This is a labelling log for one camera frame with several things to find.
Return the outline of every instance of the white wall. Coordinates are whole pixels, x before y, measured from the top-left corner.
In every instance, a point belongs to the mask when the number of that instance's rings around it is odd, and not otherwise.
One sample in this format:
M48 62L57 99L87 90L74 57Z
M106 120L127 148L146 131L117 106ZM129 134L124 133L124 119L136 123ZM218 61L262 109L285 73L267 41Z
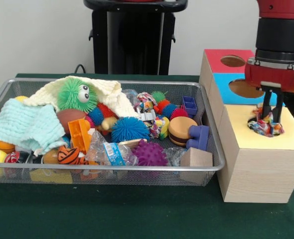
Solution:
M189 0L176 13L170 74L197 75L204 48L254 49L255 0ZM0 84L16 73L94 72L91 10L82 0L0 0Z

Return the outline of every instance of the white knit blanket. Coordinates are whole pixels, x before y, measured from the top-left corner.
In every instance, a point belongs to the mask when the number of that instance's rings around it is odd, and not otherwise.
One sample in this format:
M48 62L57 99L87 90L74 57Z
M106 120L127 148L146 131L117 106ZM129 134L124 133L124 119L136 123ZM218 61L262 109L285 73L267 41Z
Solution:
M118 117L137 117L137 113L126 95L122 93L121 84L118 81L106 81L85 77L68 76L46 84L23 103L28 106L43 106L51 104L58 112L58 93L69 78L77 78L84 83L93 85L97 100L110 108Z

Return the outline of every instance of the purple spiky ball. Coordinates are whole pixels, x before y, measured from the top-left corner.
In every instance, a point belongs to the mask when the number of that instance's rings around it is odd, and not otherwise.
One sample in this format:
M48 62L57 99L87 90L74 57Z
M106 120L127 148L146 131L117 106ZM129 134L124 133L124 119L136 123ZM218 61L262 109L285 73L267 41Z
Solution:
M133 154L138 158L138 166L167 166L168 164L163 148L157 143L141 140L133 149Z

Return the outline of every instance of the light blue washcloth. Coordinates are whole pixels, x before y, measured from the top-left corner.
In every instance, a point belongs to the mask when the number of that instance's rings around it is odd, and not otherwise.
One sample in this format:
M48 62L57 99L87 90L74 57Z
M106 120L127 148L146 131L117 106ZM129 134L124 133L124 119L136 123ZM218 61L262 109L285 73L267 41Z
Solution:
M26 106L9 99L0 112L0 140L30 149L36 155L65 145L64 134L52 105Z

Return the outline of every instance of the wire mesh basket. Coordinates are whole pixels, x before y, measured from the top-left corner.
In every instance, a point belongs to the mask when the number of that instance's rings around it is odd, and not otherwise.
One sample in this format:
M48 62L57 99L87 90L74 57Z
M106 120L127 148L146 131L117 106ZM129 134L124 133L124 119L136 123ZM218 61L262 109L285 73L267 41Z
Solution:
M55 79L15 78L0 88L0 111L7 100L17 96L31 96L38 89ZM120 81L123 89L137 92L162 91L173 104L181 105L183 96L195 98L198 112L194 120L210 126L207 151L213 155L212 167L173 166L95 166L26 163L0 163L0 183L63 183L63 184L114 184L114 185L166 185L205 186L214 173L225 165L224 153L214 123L205 90L197 83L189 82L138 82ZM168 138L160 141L163 148L176 147ZM195 183L188 178L198 178Z

